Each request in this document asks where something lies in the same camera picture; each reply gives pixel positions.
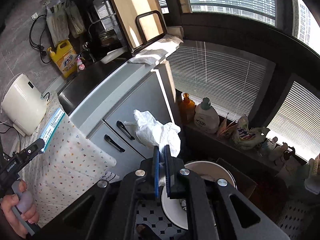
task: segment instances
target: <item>polka dot cloth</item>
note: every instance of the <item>polka dot cloth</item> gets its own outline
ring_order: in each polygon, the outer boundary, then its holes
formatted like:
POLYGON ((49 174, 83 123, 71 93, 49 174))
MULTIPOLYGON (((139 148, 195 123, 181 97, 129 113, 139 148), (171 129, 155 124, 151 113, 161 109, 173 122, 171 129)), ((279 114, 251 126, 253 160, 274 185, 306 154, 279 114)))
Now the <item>polka dot cloth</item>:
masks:
MULTIPOLYGON (((39 138, 57 108, 63 109, 57 94, 52 97, 36 131, 21 140, 22 149, 39 138)), ((39 226, 52 220, 99 179, 118 180, 117 175, 108 171, 115 165, 116 160, 87 139, 65 114, 45 153, 36 156, 20 172, 35 199, 39 226)))

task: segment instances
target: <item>wooden cutting board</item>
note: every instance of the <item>wooden cutting board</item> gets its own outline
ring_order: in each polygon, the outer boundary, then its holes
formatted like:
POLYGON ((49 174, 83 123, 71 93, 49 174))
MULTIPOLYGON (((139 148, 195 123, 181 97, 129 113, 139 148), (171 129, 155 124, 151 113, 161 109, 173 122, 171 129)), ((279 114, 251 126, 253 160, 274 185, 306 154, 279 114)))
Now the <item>wooden cutting board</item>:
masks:
MULTIPOLYGON (((161 13, 158 0, 111 0, 111 3, 131 48, 140 46, 142 39, 135 19, 138 15, 153 10, 158 10, 161 13)), ((156 14, 141 18, 140 24, 148 41, 163 33, 159 17, 156 14)))

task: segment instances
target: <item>metal screw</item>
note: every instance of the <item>metal screw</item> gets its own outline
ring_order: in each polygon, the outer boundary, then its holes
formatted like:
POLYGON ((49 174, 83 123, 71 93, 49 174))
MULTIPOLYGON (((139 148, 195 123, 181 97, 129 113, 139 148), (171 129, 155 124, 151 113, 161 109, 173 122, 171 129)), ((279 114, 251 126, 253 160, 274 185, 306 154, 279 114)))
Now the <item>metal screw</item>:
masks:
POLYGON ((108 182, 106 180, 99 180, 97 183, 98 187, 106 187, 108 185, 108 182))
POLYGON ((190 171, 188 169, 181 169, 179 172, 181 175, 189 175, 190 174, 190 171))
POLYGON ((142 176, 144 176, 144 175, 146 174, 146 172, 145 172, 144 170, 137 170, 137 171, 135 172, 135 174, 136 174, 137 176, 139 176, 139 177, 142 177, 142 176))
POLYGON ((225 187, 228 182, 225 179, 218 179, 218 185, 225 187))

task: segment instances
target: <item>white plastic bag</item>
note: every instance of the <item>white plastic bag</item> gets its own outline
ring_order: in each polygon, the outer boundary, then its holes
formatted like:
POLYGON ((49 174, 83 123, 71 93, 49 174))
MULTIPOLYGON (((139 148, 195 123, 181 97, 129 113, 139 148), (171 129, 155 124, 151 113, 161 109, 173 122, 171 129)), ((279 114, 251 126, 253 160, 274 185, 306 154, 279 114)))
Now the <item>white plastic bag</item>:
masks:
POLYGON ((84 33, 84 23, 80 15, 79 9, 74 2, 67 3, 66 12, 68 15, 69 29, 74 38, 78 38, 81 33, 84 33))
POLYGON ((238 127, 232 134, 232 140, 235 145, 241 150, 249 150, 255 147, 257 144, 262 143, 267 133, 270 131, 269 128, 248 128, 248 117, 244 114, 238 120, 238 127))
POLYGON ((69 39, 69 28, 65 6, 57 3, 53 6, 53 12, 50 10, 52 3, 47 6, 47 24, 51 34, 54 46, 56 47, 62 41, 69 39))
POLYGON ((143 145, 153 148, 158 146, 163 153, 164 147, 169 144, 171 156, 177 157, 180 152, 180 127, 172 122, 165 125, 157 121, 149 111, 133 111, 136 120, 136 135, 143 145))

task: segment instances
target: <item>stainless steel sink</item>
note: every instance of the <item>stainless steel sink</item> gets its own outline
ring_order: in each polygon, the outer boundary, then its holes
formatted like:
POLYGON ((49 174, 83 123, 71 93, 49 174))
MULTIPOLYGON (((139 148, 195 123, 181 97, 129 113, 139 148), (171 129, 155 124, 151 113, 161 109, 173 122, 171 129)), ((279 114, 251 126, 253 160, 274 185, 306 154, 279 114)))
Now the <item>stainless steel sink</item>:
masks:
POLYGON ((126 61, 126 58, 118 57, 107 64, 98 61, 86 66, 58 92, 64 111, 70 115, 96 86, 126 61))

